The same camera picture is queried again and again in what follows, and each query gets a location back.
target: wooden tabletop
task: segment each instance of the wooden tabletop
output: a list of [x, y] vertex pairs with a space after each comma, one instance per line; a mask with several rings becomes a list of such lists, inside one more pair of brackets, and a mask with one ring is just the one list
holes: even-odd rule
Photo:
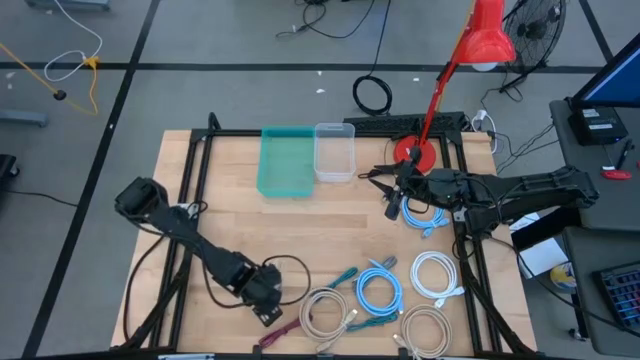
[[[154, 179], [166, 187], [169, 201], [174, 204], [180, 188], [189, 131], [167, 131]], [[470, 172], [494, 173], [495, 165], [489, 147], [489, 138], [482, 133], [463, 134], [465, 156]], [[367, 172], [373, 165], [384, 163], [383, 152], [387, 139], [356, 138], [356, 166], [358, 173]], [[439, 149], [437, 141], [434, 147]], [[389, 146], [387, 162], [391, 162]], [[195, 189], [197, 167], [201, 149], [196, 157], [190, 196]], [[453, 167], [455, 150], [449, 146]], [[382, 261], [390, 255], [398, 258], [393, 269], [404, 288], [405, 310], [420, 304], [433, 304], [413, 289], [409, 269], [418, 254], [440, 251], [451, 255], [454, 240], [452, 226], [436, 229], [423, 239], [421, 231], [405, 224], [400, 217], [390, 221], [384, 217], [386, 204], [380, 191], [366, 180], [354, 176], [349, 183], [316, 183], [313, 196], [305, 199], [265, 198], [256, 189], [256, 176], [260, 157], [260, 137], [216, 137], [204, 189], [204, 200], [209, 209], [200, 218], [199, 231], [217, 246], [241, 251], [256, 263], [277, 254], [291, 254], [301, 258], [309, 267], [312, 285], [325, 286], [349, 267], [363, 270], [368, 259]], [[442, 167], [438, 156], [435, 167]], [[433, 217], [433, 208], [423, 215]], [[494, 237], [511, 241], [506, 226], [501, 226]], [[156, 240], [140, 233], [132, 265]], [[168, 242], [161, 244], [142, 264], [133, 284], [130, 305], [130, 329], [140, 324], [155, 304]], [[531, 319], [527, 309], [516, 258], [511, 249], [494, 242], [483, 243], [491, 290], [496, 307], [525, 344], [535, 349]], [[283, 301], [300, 295], [306, 286], [306, 276], [300, 265], [283, 259], [276, 262], [283, 277]], [[432, 289], [444, 289], [447, 278], [435, 263], [425, 262], [420, 272], [422, 283]], [[227, 304], [237, 302], [217, 284], [213, 292]], [[360, 308], [350, 283], [338, 287], [351, 307], [358, 309], [357, 322], [368, 318]], [[376, 305], [385, 305], [391, 299], [391, 287], [384, 280], [374, 280], [365, 295]], [[479, 322], [485, 349], [489, 349], [486, 320], [482, 308]], [[320, 329], [332, 330], [339, 322], [338, 306], [323, 301], [314, 307], [314, 324]], [[453, 327], [453, 342], [446, 355], [471, 356], [473, 349], [463, 296], [447, 300], [444, 313]], [[250, 353], [252, 346], [265, 334], [298, 316], [298, 305], [283, 307], [284, 315], [270, 328], [265, 328], [246, 307], [222, 309], [209, 298], [202, 276], [201, 263], [194, 260], [185, 303], [184, 319], [178, 350], [183, 352]], [[165, 314], [170, 322], [173, 309]], [[397, 345], [392, 335], [399, 333], [400, 322], [383, 327], [368, 328], [347, 334], [331, 348], [336, 354], [396, 355]], [[168, 339], [164, 327], [163, 342]], [[440, 332], [429, 319], [417, 320], [413, 334], [424, 334], [415, 339], [418, 346], [432, 347], [440, 341]], [[113, 334], [112, 344], [123, 342], [122, 309]], [[266, 353], [314, 353], [316, 343], [309, 340], [301, 329], [282, 337]]]

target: blue screen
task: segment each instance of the blue screen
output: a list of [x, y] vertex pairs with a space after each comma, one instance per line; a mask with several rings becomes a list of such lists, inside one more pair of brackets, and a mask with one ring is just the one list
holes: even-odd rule
[[585, 100], [640, 104], [640, 48], [588, 92]]

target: lamp base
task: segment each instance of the lamp base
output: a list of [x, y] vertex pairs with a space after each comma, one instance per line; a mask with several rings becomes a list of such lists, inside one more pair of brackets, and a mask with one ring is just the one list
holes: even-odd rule
[[[393, 161], [399, 163], [402, 160], [411, 160], [409, 157], [409, 151], [411, 151], [412, 147], [418, 145], [418, 141], [417, 136], [407, 136], [398, 141], [396, 148], [393, 150]], [[416, 168], [424, 174], [431, 170], [433, 165], [436, 163], [436, 149], [434, 149], [433, 145], [427, 141], [420, 146], [420, 150], [422, 151], [422, 158], [420, 158], [420, 162], [418, 162], [418, 166], [416, 166]]]

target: black box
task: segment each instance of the black box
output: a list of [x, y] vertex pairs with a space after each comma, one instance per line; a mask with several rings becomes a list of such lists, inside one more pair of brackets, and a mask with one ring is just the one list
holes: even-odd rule
[[614, 144], [629, 135], [612, 107], [577, 109], [569, 118], [569, 124], [583, 146]]

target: teal plastic container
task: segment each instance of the teal plastic container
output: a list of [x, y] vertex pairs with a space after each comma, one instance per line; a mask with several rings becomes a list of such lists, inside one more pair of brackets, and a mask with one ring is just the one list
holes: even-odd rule
[[258, 191], [267, 197], [309, 197], [314, 182], [311, 126], [262, 129]]

